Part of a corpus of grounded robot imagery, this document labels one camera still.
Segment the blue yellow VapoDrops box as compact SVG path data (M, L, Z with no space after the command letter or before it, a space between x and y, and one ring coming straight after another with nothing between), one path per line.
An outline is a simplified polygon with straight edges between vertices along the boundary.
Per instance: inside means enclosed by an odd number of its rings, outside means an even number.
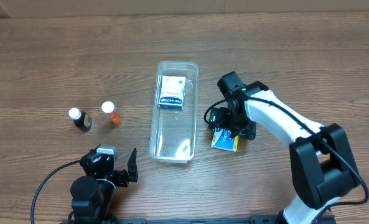
M229 129L215 128L211 148L236 152L238 148L238 136L231 138L231 131Z

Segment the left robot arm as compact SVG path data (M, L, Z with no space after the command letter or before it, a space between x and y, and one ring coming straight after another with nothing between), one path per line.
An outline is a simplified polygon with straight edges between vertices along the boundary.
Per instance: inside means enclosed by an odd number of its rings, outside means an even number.
M114 168L117 158L116 147L100 144L79 160L85 175L70 187L74 223L118 222L108 210L115 190L128 186L129 172Z

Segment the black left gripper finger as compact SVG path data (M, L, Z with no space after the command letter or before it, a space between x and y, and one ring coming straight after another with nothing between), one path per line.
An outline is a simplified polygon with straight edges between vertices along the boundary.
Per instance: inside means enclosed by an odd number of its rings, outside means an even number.
M134 148L131 156L127 163L128 166L128 181L137 182L138 181L138 167L137 167L137 149Z
M115 156L116 155L116 148L114 146L100 144L95 149L91 149L90 152L92 154L99 153L99 154Z

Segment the orange tablet tube white cap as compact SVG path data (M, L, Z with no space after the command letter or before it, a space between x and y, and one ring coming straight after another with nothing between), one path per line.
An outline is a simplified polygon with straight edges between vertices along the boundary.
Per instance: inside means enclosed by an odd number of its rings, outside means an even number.
M121 126L123 123L123 120L119 117L118 112L115 109L115 105L111 101L106 101L102 104L101 110L106 113L112 122L115 124L115 126Z

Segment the white blue plaster box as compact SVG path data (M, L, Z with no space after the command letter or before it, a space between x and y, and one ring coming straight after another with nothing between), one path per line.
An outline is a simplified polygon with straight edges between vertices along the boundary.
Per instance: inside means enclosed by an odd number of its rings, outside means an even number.
M158 105L166 110L183 110L185 97L185 77L162 76Z

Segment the dark syrup bottle white cap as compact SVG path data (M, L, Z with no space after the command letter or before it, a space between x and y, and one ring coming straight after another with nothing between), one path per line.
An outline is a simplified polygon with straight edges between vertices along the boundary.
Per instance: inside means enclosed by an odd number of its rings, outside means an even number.
M77 128L83 132L88 132L92 126L92 119L78 108L71 108L68 111L69 117L73 119L73 122Z

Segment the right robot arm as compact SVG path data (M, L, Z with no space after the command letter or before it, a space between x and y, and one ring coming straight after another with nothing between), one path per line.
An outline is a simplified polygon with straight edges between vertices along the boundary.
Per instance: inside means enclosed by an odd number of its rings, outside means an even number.
M160 161L187 162L194 155L195 119L177 119L173 110L189 99L183 76L158 75L149 152ZM345 131L324 126L286 106L263 83L244 83L236 72L217 83L223 99L204 113L216 147L236 148L238 139L253 140L261 125L289 148L296 196L276 215L253 215L250 223L334 223L325 212L343 204L343 197L364 184Z

